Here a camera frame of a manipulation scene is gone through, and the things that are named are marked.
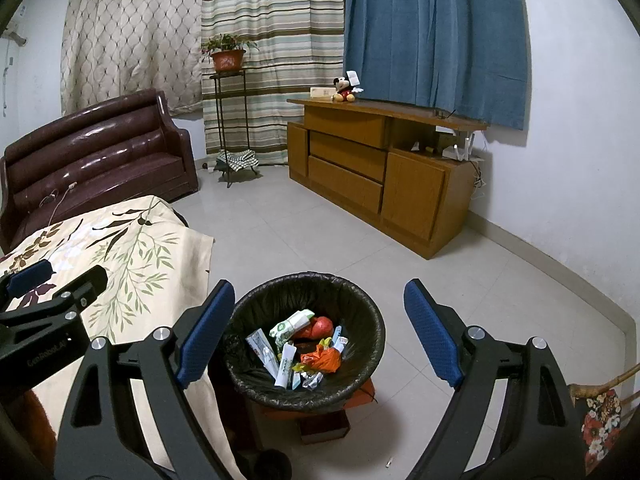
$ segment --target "floral cloth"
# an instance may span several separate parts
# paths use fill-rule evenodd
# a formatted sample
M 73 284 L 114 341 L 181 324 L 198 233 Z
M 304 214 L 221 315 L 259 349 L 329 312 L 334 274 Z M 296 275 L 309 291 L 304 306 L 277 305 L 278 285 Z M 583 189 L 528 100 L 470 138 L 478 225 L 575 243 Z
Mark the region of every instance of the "floral cloth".
M 50 300 L 56 288 L 96 264 L 104 267 L 106 290 L 81 314 L 90 338 L 114 344 L 144 339 L 158 326 L 173 326 L 185 309 L 207 297 L 213 238 L 185 227 L 164 200 L 136 198 L 44 228 L 0 259 L 0 274 L 41 259 L 54 274 L 48 283 L 13 300 L 9 310 Z M 51 427 L 58 431 L 80 360 L 34 388 Z M 142 381 L 132 381 L 142 431 L 156 463 L 171 467 L 153 421 Z M 235 480 L 238 471 L 205 373 L 185 391 L 193 414 Z
M 589 474 L 607 455 L 620 434 L 620 399 L 609 390 L 595 399 L 579 399 L 578 413 L 584 413 L 582 440 L 585 445 L 584 464 Z

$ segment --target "curtain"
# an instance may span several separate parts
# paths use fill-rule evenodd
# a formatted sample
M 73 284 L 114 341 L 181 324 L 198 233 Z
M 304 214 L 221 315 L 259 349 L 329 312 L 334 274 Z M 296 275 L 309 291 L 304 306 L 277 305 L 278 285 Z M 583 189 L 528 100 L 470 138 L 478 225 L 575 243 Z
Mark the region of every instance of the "curtain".
M 255 41 L 244 55 L 252 149 L 263 164 L 287 160 L 287 121 L 302 120 L 311 86 L 331 86 L 342 74 L 344 0 L 202 0 L 203 40 L 221 33 Z M 202 108 L 207 153 L 220 150 L 212 65 L 203 65 Z M 246 148 L 242 78 L 224 78 L 227 147 Z
M 524 0 L 346 0 L 344 67 L 363 98 L 524 127 Z
M 69 0 L 62 43 L 62 111 L 146 88 L 169 109 L 202 106 L 202 0 Z

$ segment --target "sofa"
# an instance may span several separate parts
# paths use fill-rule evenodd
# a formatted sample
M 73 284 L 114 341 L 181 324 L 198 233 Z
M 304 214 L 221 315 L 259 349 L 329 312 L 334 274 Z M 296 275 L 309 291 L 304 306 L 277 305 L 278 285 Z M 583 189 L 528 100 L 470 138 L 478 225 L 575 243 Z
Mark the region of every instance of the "sofa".
M 47 225 L 144 195 L 171 201 L 198 190 L 191 140 L 155 89 L 62 117 L 10 144 L 0 158 L 0 247 Z

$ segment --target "mickey mouse plush toy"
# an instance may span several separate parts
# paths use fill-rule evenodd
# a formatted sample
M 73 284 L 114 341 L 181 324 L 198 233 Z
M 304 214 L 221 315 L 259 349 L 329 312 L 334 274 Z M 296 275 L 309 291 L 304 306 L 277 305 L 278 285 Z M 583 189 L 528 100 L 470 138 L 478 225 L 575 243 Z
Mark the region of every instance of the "mickey mouse plush toy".
M 356 94 L 362 92 L 362 88 L 356 88 L 359 83 L 358 75 L 351 71 L 347 72 L 347 77 L 335 78 L 335 94 L 331 97 L 332 101 L 353 103 L 356 100 Z

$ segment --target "potted plant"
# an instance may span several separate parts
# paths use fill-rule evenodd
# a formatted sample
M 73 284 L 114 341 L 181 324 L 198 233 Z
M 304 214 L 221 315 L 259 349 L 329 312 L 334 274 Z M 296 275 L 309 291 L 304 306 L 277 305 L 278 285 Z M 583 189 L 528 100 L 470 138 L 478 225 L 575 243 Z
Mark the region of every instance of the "potted plant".
M 202 47 L 202 53 L 213 60 L 216 72 L 231 72 L 240 70 L 242 66 L 242 56 L 246 50 L 243 48 L 255 47 L 253 41 L 242 41 L 240 36 L 235 34 L 219 34 L 209 38 Z

